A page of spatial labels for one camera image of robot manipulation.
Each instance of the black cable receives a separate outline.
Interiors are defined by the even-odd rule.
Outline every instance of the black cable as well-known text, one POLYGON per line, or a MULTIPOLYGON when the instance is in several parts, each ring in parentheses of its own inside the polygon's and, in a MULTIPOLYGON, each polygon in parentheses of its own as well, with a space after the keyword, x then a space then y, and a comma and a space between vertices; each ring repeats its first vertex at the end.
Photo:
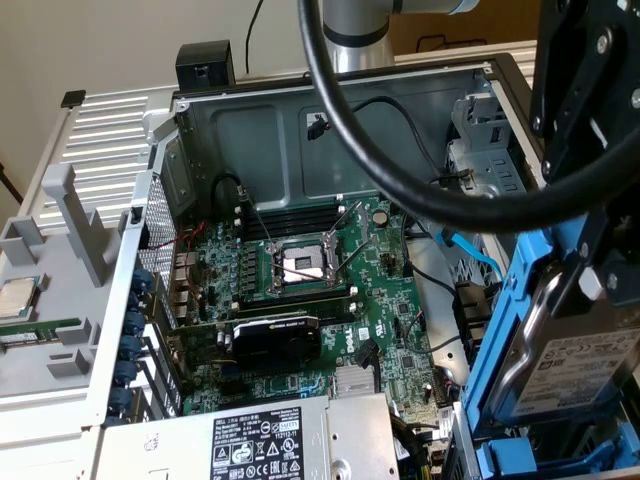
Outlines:
POLYGON ((365 100, 364 102, 356 105, 355 107, 353 107, 352 111, 353 111, 353 113, 359 112, 360 110, 362 110, 363 108, 371 105, 372 103, 386 103, 387 105, 392 106, 393 108, 395 108, 396 110, 398 110, 402 114, 404 119, 409 124, 409 128, 411 129, 411 133, 413 134, 413 138, 415 138, 415 140, 416 140, 416 144, 418 145, 418 149, 420 150, 420 153, 422 154, 424 159, 427 162, 429 162, 429 165, 431 166, 433 172, 435 173, 436 179, 439 179, 441 177, 441 175, 442 175, 442 172, 440 171, 440 168, 438 168, 438 166, 436 165, 436 162, 433 160, 433 157, 431 157, 431 155, 429 155, 429 151, 427 150, 427 147, 425 146, 424 142, 422 141, 422 138, 420 137, 420 133, 418 132, 418 128, 416 127, 416 124, 413 121, 413 118, 411 118, 411 115, 409 114, 407 109, 404 108, 400 104, 400 102, 398 102, 396 99, 391 98, 391 97, 389 97, 387 95, 379 95, 377 97, 372 97, 372 98, 370 98, 368 100, 365 100))
POLYGON ((371 358, 371 366, 373 367, 373 391, 380 393, 382 391, 382 367, 378 355, 371 358))
POLYGON ((218 185, 220 185, 220 182, 222 182, 223 180, 226 180, 226 179, 232 180, 233 183, 235 183, 237 187, 242 186, 242 182, 240 182, 240 178, 235 173, 222 172, 220 175, 217 175, 213 179, 213 183, 211 184, 211 191, 209 192, 209 201, 211 202, 211 211, 212 212, 213 212, 213 205, 214 205, 215 200, 216 200, 216 190, 218 188, 218 185))
POLYGON ((534 230, 606 203, 640 176, 636 128, 600 159, 543 190, 486 198, 431 187, 387 157, 358 123, 335 80, 316 0, 298 0, 298 10, 309 71, 332 128, 378 188, 413 217, 468 232, 534 230))
POLYGON ((416 428, 432 428, 434 430, 439 430, 440 427, 438 425, 432 423, 407 423, 407 428, 414 430, 416 428))
MULTIPOLYGON (((425 280, 430 281, 431 283, 438 285, 441 288, 444 288, 447 292, 449 292, 451 294, 451 296, 455 297, 456 296, 456 291, 450 287, 449 285, 447 285, 446 283, 444 283, 442 280, 438 280, 435 277, 432 277, 431 275, 424 273, 422 270, 420 270, 418 267, 416 267, 413 262, 411 261, 411 259, 409 258, 409 248, 407 247, 407 237, 404 234, 405 231, 405 227, 407 224, 407 218, 408 215, 405 213, 404 216, 402 217, 402 227, 400 228, 400 236, 402 237, 400 239, 400 243, 402 244, 402 256, 404 257, 404 261, 405 263, 407 263, 411 269, 416 272, 418 275, 420 275, 422 278, 424 278, 425 280)), ((429 234, 424 227, 421 228, 424 233, 429 234)))
POLYGON ((411 333, 411 329, 413 328, 413 326, 416 324, 416 322, 418 320, 419 320, 419 317, 416 317, 413 320, 411 320, 411 323, 405 329, 404 334, 403 334, 404 346, 410 352, 419 353, 421 355, 430 355, 430 354, 432 354, 434 352, 437 352, 438 350, 442 350, 444 347, 446 347, 447 345, 452 344, 456 340, 460 340, 460 335, 456 335, 456 336, 451 337, 451 338, 445 340, 444 342, 436 345, 435 347, 431 347, 431 348, 429 348, 427 350, 420 350, 418 348, 413 348, 413 347, 409 346, 409 333, 411 333))
POLYGON ((438 178, 430 180, 429 183, 440 182, 441 180, 460 180, 461 178, 467 177, 469 175, 471 175, 471 170, 465 168, 464 170, 460 170, 455 173, 445 173, 443 175, 440 175, 438 178))
POLYGON ((433 236, 431 234, 425 235, 424 233, 415 233, 415 232, 412 232, 411 230, 408 230, 405 233, 405 235, 410 240, 417 240, 417 239, 421 239, 421 238, 426 238, 426 239, 432 239, 433 238, 433 236))
POLYGON ((258 2, 258 5, 256 5, 256 10, 253 12, 253 17, 251 18, 251 23, 249 24, 249 30, 247 30, 247 36, 244 40, 244 70, 247 75, 249 75, 249 42, 251 40, 251 32, 253 31, 253 25, 256 23, 263 2, 264 0, 260 0, 258 2))
POLYGON ((7 190, 9 190, 9 193, 13 196, 13 198, 16 199, 16 202, 22 205, 22 200, 23 200, 22 195, 20 195, 20 192, 18 191, 18 189, 15 187, 15 185, 11 182, 11 180, 9 180, 7 175, 4 173, 4 165, 2 165, 1 163, 0 163, 0 183, 2 183, 5 187, 7 187, 7 190))
POLYGON ((390 414, 390 416, 391 432, 393 433, 393 436, 397 438, 400 445, 409 452, 409 456, 411 457, 411 460, 413 460, 414 465, 418 471, 421 471, 422 467, 428 464, 427 454, 422 447, 422 443, 420 443, 416 434, 413 433, 411 429, 407 428, 406 423, 404 423, 400 417, 393 414, 390 414))

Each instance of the power cable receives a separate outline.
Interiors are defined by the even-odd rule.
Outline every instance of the power cable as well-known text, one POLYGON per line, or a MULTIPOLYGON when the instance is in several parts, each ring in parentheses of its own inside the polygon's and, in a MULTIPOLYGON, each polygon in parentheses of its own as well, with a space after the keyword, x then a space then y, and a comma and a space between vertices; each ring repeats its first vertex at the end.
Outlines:
POLYGON ((600 159, 543 190, 486 198, 433 188, 393 162, 358 123, 333 74, 317 1, 298 0, 298 11, 309 71, 332 128, 378 188, 414 217, 468 232, 534 230, 606 203, 640 177, 636 128, 600 159))
MULTIPOLYGON (((416 267, 411 261, 411 259, 409 258, 409 248, 407 247, 407 237, 405 235, 405 229, 406 229, 408 218, 409 218, 408 215, 405 213, 404 216, 402 217, 402 226, 400 228, 400 236, 401 236, 400 242, 402 244, 402 255, 403 255, 404 262, 411 267, 411 270, 416 272, 422 278, 424 278, 425 280, 428 280, 429 282, 435 285, 438 285, 440 288, 445 289, 447 292, 451 294, 451 296, 455 297, 456 291, 451 286, 447 285, 442 280, 438 280, 437 278, 432 277, 431 275, 423 272, 418 267, 416 267)), ((423 231, 423 235, 427 234, 430 236, 430 234, 426 231, 426 229, 424 229, 424 227, 422 227, 421 230, 423 231)))
POLYGON ((260 0, 258 5, 256 5, 256 9, 253 12, 253 17, 251 17, 251 23, 249 24, 249 29, 247 30, 247 36, 244 40, 244 70, 249 75, 249 42, 251 41, 251 32, 253 32, 253 26, 258 19, 258 14, 260 13, 260 9, 262 8, 262 3, 264 0, 260 0))

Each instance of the logo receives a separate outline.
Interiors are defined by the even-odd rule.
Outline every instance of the logo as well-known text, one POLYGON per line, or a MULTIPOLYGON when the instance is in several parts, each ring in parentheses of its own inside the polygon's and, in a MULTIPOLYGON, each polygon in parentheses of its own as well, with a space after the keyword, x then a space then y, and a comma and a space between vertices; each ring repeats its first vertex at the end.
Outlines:
POLYGON ((349 328, 346 332, 344 332, 344 336, 347 339, 347 353, 353 353, 356 351, 353 346, 353 329, 349 328))
POLYGON ((278 455, 280 452, 278 451, 278 447, 276 444, 271 442, 271 446, 269 447, 269 451, 267 452, 267 457, 273 457, 274 455, 278 455))
POLYGON ((230 445, 215 447, 213 449, 213 466, 220 467, 224 465, 229 465, 229 460, 231 458, 230 452, 231 452, 230 445))
POLYGON ((282 444, 282 449, 285 452, 293 452, 293 449, 296 448, 296 444, 294 443, 292 438, 287 438, 285 439, 284 443, 282 444))
POLYGON ((231 461, 238 465, 253 461, 253 442, 236 443, 231 448, 231 461))

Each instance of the screw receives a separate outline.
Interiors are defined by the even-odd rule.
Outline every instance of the screw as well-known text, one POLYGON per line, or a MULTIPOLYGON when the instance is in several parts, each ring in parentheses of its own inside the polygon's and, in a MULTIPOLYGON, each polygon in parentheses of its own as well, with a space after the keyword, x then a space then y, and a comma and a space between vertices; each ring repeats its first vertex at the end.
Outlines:
POLYGON ((600 55, 607 51, 609 48, 609 39, 606 35, 600 35, 598 42, 596 43, 596 50, 600 55))
POLYGON ((609 277, 607 278, 607 287, 609 290, 615 290, 618 288, 618 277, 616 277, 615 273, 609 274, 609 277))
POLYGON ((631 94, 631 106, 635 109, 640 108, 640 88, 636 88, 631 94))

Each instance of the cable connector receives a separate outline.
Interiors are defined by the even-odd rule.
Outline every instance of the cable connector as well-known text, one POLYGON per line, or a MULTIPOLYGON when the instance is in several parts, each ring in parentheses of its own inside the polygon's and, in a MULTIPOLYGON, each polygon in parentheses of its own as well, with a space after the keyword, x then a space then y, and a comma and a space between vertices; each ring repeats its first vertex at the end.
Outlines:
POLYGON ((369 365, 378 361, 378 353, 380 353, 380 347, 375 340, 369 338, 356 352, 355 361, 360 367, 366 369, 369 365))
POLYGON ((329 122, 322 115, 316 115, 316 121, 307 128, 307 140, 310 142, 317 140, 330 128, 329 122))
POLYGON ((238 200, 240 201, 240 203, 246 202, 248 200, 247 190, 242 185, 238 185, 237 190, 238 190, 238 200))

